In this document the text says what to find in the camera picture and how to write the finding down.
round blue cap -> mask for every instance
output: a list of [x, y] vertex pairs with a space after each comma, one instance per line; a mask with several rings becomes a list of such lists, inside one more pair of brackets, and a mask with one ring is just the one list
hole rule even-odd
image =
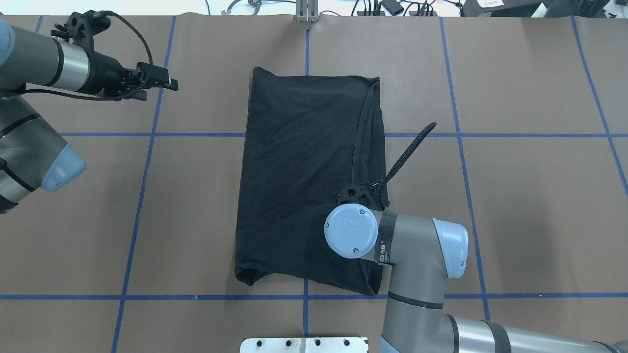
[[9, 60], [15, 47], [15, 33], [7, 21], [0, 19], [0, 65]]
[[327, 216], [325, 239], [338, 255], [357, 259], [375, 245], [377, 219], [371, 210], [362, 205], [340, 205]]
[[85, 160], [68, 143], [52, 162], [48, 173], [43, 177], [41, 187], [46, 191], [55, 192], [81, 174], [86, 166]]
[[460, 224], [432, 218], [445, 258], [447, 277], [460, 278], [467, 268], [469, 234]]

gray robotic arm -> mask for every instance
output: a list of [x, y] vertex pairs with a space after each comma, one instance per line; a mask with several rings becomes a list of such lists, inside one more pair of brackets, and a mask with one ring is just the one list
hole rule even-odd
[[[115, 16], [144, 43], [149, 63], [134, 70], [94, 51], [94, 36], [111, 25]], [[39, 35], [0, 19], [0, 214], [42, 187], [54, 192], [86, 167], [85, 161], [23, 98], [44, 92], [87, 100], [146, 100], [145, 89], [178, 90], [168, 70], [153, 65], [144, 38], [121, 16], [111, 11], [73, 13], [65, 25], [56, 24], [51, 35]], [[45, 89], [36, 84], [96, 97]]]
[[459, 224], [344, 204], [327, 217], [325, 238], [341, 256], [392, 266], [382, 353], [628, 353], [628, 341], [608, 345], [445, 314], [447, 278], [461, 277], [467, 263], [468, 234]]

white label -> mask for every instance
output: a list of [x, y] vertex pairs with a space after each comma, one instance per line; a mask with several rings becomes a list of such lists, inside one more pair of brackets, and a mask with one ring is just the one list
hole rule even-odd
[[498, 6], [503, 6], [504, 2], [502, 0], [477, 0], [477, 3], [480, 4], [481, 8], [496, 8]]

